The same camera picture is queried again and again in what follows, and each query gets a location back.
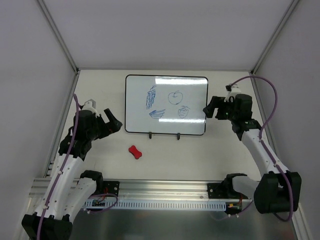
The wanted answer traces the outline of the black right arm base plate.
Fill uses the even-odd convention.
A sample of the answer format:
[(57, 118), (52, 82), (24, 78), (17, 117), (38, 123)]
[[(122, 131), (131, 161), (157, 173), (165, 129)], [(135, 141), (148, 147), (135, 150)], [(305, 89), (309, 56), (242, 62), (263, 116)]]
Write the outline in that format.
[(242, 196), (245, 200), (252, 199), (252, 196), (234, 189), (231, 183), (209, 182), (207, 185), (207, 195), (209, 199), (240, 199)]

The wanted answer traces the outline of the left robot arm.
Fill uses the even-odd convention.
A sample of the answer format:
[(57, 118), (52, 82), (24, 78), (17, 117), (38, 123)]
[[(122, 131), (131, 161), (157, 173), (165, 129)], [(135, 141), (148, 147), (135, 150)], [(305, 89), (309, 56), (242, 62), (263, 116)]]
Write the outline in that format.
[(25, 214), (22, 219), (21, 225), (31, 240), (68, 240), (85, 201), (93, 195), (107, 194), (102, 173), (93, 170), (85, 170), (75, 189), (71, 189), (92, 142), (118, 132), (123, 125), (110, 109), (104, 113), (108, 122), (93, 107), (76, 111), (73, 126), (60, 143), (57, 165), (46, 192), (34, 213)]

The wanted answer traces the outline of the white whiteboard black frame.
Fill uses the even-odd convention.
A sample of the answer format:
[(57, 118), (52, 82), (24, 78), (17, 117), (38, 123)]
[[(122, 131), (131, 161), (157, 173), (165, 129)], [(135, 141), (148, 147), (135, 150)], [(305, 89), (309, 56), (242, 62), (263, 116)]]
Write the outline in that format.
[(128, 75), (125, 78), (125, 130), (203, 135), (208, 88), (206, 77)]

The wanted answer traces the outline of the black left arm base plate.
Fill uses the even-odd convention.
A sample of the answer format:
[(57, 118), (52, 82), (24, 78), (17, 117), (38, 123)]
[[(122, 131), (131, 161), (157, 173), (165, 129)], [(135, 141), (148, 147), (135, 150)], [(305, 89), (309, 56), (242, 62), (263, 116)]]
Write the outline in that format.
[(113, 194), (117, 197), (119, 196), (120, 182), (113, 180), (104, 180), (102, 193), (103, 194)]

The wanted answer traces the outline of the red whiteboard eraser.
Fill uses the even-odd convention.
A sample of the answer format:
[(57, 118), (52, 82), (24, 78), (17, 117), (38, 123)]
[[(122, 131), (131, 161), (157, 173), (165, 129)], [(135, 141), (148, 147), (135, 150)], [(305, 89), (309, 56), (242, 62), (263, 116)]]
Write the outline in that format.
[(134, 156), (136, 160), (142, 157), (142, 152), (137, 149), (135, 145), (132, 145), (128, 148), (128, 151)]

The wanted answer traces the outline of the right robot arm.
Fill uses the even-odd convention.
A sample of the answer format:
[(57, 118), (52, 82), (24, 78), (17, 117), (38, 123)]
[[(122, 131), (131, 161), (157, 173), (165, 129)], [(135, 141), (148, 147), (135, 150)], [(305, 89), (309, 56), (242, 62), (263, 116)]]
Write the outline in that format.
[(262, 139), (262, 127), (252, 118), (252, 97), (237, 94), (230, 98), (213, 96), (203, 109), (207, 118), (228, 120), (239, 141), (249, 150), (255, 161), (260, 181), (244, 173), (230, 173), (215, 189), (228, 198), (244, 195), (253, 199), (261, 214), (289, 213), (298, 209), (302, 179), (298, 172), (291, 172)]

